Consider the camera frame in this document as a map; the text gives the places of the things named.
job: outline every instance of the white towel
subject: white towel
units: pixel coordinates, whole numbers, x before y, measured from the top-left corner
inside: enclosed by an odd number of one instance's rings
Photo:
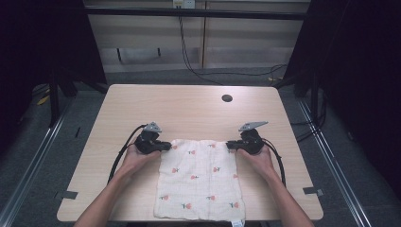
[[[156,218],[245,219],[235,154],[225,142],[174,140],[163,152]]]

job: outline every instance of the metal frame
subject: metal frame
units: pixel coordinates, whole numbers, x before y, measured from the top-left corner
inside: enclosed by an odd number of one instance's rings
[[[354,216],[355,221],[357,222],[357,226],[359,227],[372,227],[371,222],[369,221],[365,210],[363,209],[362,204],[357,198],[354,190],[351,185],[348,183],[347,178],[345,177],[339,163],[337,162],[336,156],[328,145],[324,135],[318,127],[316,127],[313,122],[313,118],[311,116],[312,112],[307,106],[304,100],[299,102],[300,108],[304,114],[304,117],[307,121],[311,122],[309,127],[312,131],[314,131],[313,135],[315,137],[316,143],[321,149],[322,155],[327,162],[327,165],[333,174],[334,179],[336,180],[337,185],[340,188],[340,192],[344,197],[348,208],[351,211],[351,214]]]
[[[268,12],[268,11],[236,11],[213,9],[158,9],[158,8],[120,8],[120,7],[90,7],[81,8],[35,8],[41,13],[67,13],[92,15],[127,15],[127,16],[172,16],[172,17],[213,17],[213,18],[243,18],[267,20],[303,21],[307,13],[301,12]]]
[[[11,197],[7,201],[4,209],[0,214],[0,226],[8,227],[11,226],[15,217],[17,216],[18,211],[20,210],[26,195],[35,180],[36,175],[38,175],[39,170],[41,169],[42,163],[50,150],[54,139],[56,138],[59,130],[61,128],[62,122],[73,103],[73,98],[69,98],[63,112],[61,113],[59,119],[55,122],[55,125],[52,128],[47,130],[46,136],[44,137],[41,145],[36,151],[35,156],[33,157],[29,167],[27,168],[23,178],[18,183]]]

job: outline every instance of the power outlet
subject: power outlet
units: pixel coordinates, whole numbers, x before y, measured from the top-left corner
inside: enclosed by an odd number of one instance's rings
[[[185,9],[194,9],[195,8],[195,0],[183,0],[183,7]]]
[[[174,9],[183,9],[183,0],[173,0]]]

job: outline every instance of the black wire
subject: black wire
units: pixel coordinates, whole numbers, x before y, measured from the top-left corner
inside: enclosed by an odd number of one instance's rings
[[[204,79],[206,81],[213,82],[213,83],[218,84],[218,85],[223,85],[223,84],[221,84],[219,82],[216,82],[216,81],[213,81],[213,80],[210,80],[210,79],[206,79],[206,78],[203,78],[201,76],[209,76],[209,75],[240,75],[240,76],[258,77],[258,76],[264,76],[264,75],[272,74],[273,72],[279,70],[280,68],[287,66],[286,64],[277,64],[277,65],[274,65],[270,69],[269,72],[261,73],[261,74],[244,74],[244,73],[230,73],[230,72],[229,73],[200,73],[200,72],[195,72],[195,70],[191,66],[191,63],[189,62],[188,54],[187,54],[187,51],[186,51],[185,38],[184,38],[184,35],[183,35],[183,19],[182,19],[182,17],[179,17],[179,21],[180,21],[180,32],[181,32],[183,62],[185,63],[186,68],[190,72],[195,74],[200,79]]]
[[[274,155],[276,156],[278,165],[280,167],[281,182],[283,183],[283,185],[285,187],[287,187],[287,184],[286,184],[286,173],[284,171],[283,162],[281,161],[281,156],[278,154],[277,149],[275,148],[274,144],[271,143],[271,141],[269,141],[267,139],[263,139],[263,143],[266,146],[268,146],[273,151]]]
[[[272,86],[272,84],[274,83],[274,74],[273,74],[273,72],[275,72],[275,71],[277,71],[277,70],[279,70],[279,69],[281,69],[282,67],[285,67],[285,66],[287,66],[287,65],[286,64],[276,64],[270,69],[271,82],[270,82],[269,86]]]
[[[186,68],[191,71],[193,74],[195,74],[195,76],[197,76],[199,79],[203,79],[218,85],[223,85],[222,83],[210,80],[210,79],[205,79],[203,77],[200,76],[200,74],[198,74],[197,72],[194,71],[194,69],[191,66],[191,63],[189,62],[189,58],[188,58],[188,54],[186,52],[186,45],[185,45],[185,39],[183,37],[183,18],[182,17],[178,17],[179,21],[180,21],[180,32],[181,32],[181,44],[182,44],[182,52],[183,52],[183,62],[185,63]]]
[[[318,119],[323,119],[323,113],[321,113],[321,115],[318,117]],[[302,125],[307,125],[310,123],[312,123],[312,121],[295,122],[295,123],[289,122],[289,124],[292,126],[302,126]]]
[[[296,139],[297,139],[297,142],[298,143],[300,143],[300,142],[302,142],[302,141],[304,141],[305,139],[307,139],[309,136],[311,136],[312,134],[314,134],[314,133],[316,133],[316,132],[319,132],[321,129],[322,129],[322,127],[323,127],[323,125],[324,125],[324,122],[325,122],[325,118],[326,118],[326,109],[327,109],[327,97],[326,97],[326,95],[325,94],[323,94],[323,102],[322,102],[322,106],[321,106],[321,115],[318,117],[318,125],[316,125],[315,126],[315,129],[313,130],[313,131],[308,131],[308,132],[306,132],[306,133],[303,133],[303,134],[301,134],[301,135],[298,135],[297,137],[296,137]]]
[[[107,181],[107,183],[110,182],[110,180],[112,179],[112,177],[114,176],[115,173],[115,169],[117,168],[118,163],[120,162],[121,157],[123,156],[124,152],[126,151],[130,140],[132,139],[132,137],[136,134],[136,132],[141,129],[144,128],[146,125],[141,125],[138,128],[136,128],[130,135],[130,137],[128,138],[127,142],[125,143],[125,145],[123,146],[123,148],[120,150],[120,152],[118,152],[117,157],[115,158],[115,161],[113,163],[113,167],[112,170],[110,171],[110,176],[109,176],[109,180]]]

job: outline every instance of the forearm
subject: forearm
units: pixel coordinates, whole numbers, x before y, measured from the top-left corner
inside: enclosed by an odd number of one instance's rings
[[[74,226],[106,226],[114,204],[129,176],[129,171],[119,169],[109,184],[82,213]]]
[[[274,170],[264,174],[263,177],[269,184],[283,226],[314,226],[298,202],[289,194]]]

